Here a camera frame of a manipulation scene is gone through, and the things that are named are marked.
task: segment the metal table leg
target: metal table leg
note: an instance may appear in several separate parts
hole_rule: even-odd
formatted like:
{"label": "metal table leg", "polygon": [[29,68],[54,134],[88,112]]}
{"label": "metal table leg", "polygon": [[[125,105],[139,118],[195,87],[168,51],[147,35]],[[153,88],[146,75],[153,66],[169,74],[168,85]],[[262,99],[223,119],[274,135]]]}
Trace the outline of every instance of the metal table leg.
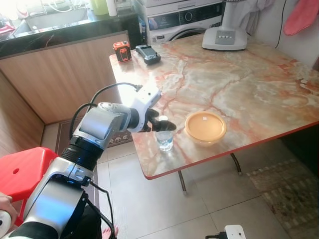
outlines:
{"label": "metal table leg", "polygon": [[183,193],[186,194],[185,182],[184,182],[184,178],[183,178],[183,175],[182,175],[181,171],[178,171],[178,176],[179,176],[179,179],[180,179],[181,188],[183,190]]}
{"label": "metal table leg", "polygon": [[236,156],[233,153],[231,153],[230,156],[233,158],[233,160],[234,160],[234,162],[236,164],[236,168],[237,168],[238,174],[242,175],[243,173],[241,172],[241,168],[240,168],[240,165],[239,165],[239,162],[238,162]]}

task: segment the person's hand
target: person's hand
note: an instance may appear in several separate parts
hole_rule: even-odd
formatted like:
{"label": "person's hand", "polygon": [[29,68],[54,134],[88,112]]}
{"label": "person's hand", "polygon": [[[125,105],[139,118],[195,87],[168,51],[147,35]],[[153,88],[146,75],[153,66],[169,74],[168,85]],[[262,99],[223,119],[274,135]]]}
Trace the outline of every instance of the person's hand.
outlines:
{"label": "person's hand", "polygon": [[13,226],[16,217],[18,215],[18,213],[16,212],[16,210],[14,209],[14,207],[11,204],[12,202],[12,197],[7,196],[3,193],[0,192],[0,210],[6,211],[10,214],[11,216],[11,226]]}

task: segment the water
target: water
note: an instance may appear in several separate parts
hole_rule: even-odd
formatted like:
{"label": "water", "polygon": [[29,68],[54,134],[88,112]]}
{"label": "water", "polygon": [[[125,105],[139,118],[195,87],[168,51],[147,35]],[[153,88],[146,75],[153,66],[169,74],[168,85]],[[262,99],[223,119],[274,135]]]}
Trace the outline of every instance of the water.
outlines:
{"label": "water", "polygon": [[171,131],[156,132],[156,139],[158,141],[159,149],[162,151],[169,151],[173,147],[173,133]]}

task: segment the wooden cabinet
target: wooden cabinet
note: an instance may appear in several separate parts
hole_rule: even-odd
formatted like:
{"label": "wooden cabinet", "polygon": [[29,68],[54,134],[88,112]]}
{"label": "wooden cabinet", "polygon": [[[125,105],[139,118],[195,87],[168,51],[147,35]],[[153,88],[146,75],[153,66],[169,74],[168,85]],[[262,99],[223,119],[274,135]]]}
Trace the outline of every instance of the wooden cabinet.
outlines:
{"label": "wooden cabinet", "polygon": [[44,123],[0,73],[0,157],[37,147]]}
{"label": "wooden cabinet", "polygon": [[[0,69],[44,123],[72,118],[94,93],[115,83],[109,56],[126,32],[0,60]],[[120,102],[116,88],[98,101]]]}

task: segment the red stool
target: red stool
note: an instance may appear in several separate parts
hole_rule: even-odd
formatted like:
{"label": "red stool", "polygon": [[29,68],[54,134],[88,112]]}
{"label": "red stool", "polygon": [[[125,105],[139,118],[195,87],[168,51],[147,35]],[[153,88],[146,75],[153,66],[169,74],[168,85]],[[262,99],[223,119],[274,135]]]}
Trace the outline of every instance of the red stool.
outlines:
{"label": "red stool", "polygon": [[17,226],[23,222],[27,199],[57,156],[48,148],[37,147],[0,158],[0,192],[11,196],[13,202],[23,200]]}

